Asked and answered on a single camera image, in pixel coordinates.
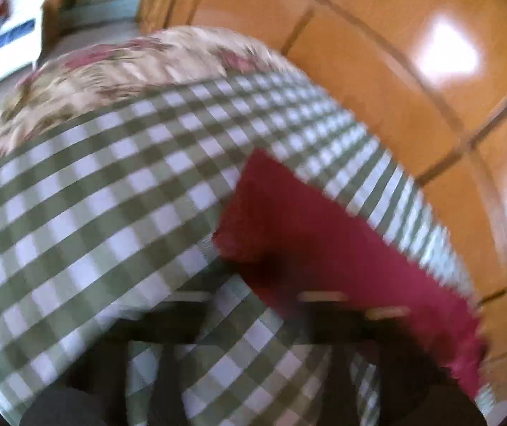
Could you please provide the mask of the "maroon long-sleeve shirt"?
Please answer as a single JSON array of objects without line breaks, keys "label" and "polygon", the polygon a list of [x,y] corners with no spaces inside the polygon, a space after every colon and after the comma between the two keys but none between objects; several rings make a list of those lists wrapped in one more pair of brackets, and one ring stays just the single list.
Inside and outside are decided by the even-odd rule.
[{"label": "maroon long-sleeve shirt", "polygon": [[470,398],[479,393],[486,343],[467,299],[263,150],[248,158],[213,241],[281,312],[303,291],[343,293],[360,311],[408,309],[416,342]]}]

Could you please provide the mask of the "green white checkered bedsheet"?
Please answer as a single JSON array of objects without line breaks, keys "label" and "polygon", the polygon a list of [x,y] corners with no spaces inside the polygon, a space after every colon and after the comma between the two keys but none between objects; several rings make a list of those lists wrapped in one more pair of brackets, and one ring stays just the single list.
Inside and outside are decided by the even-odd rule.
[{"label": "green white checkered bedsheet", "polygon": [[352,300],[410,303],[430,349],[475,403],[484,342],[475,292],[414,179],[353,113],[298,71],[154,88],[0,159],[0,415],[27,407],[111,326],[176,293],[212,293],[180,352],[196,425],[310,425],[327,353],[242,279],[216,281],[213,236],[252,154],[275,197],[254,217],[315,232]]}]

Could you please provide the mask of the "floral quilt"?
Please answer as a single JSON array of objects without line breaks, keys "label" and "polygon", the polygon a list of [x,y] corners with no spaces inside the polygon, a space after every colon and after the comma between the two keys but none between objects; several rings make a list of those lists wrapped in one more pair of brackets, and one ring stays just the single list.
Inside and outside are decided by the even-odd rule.
[{"label": "floral quilt", "polygon": [[295,65],[258,39],[179,26],[68,52],[33,70],[0,101],[0,159],[71,118],[169,85]]}]

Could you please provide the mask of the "orange wooden wardrobe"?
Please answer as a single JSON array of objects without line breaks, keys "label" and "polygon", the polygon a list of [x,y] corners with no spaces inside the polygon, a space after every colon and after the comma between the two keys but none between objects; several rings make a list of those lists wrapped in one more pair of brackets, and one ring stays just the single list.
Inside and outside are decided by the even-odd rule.
[{"label": "orange wooden wardrobe", "polygon": [[139,16],[260,39],[368,124],[471,271],[506,398],[507,0],[141,0]]}]

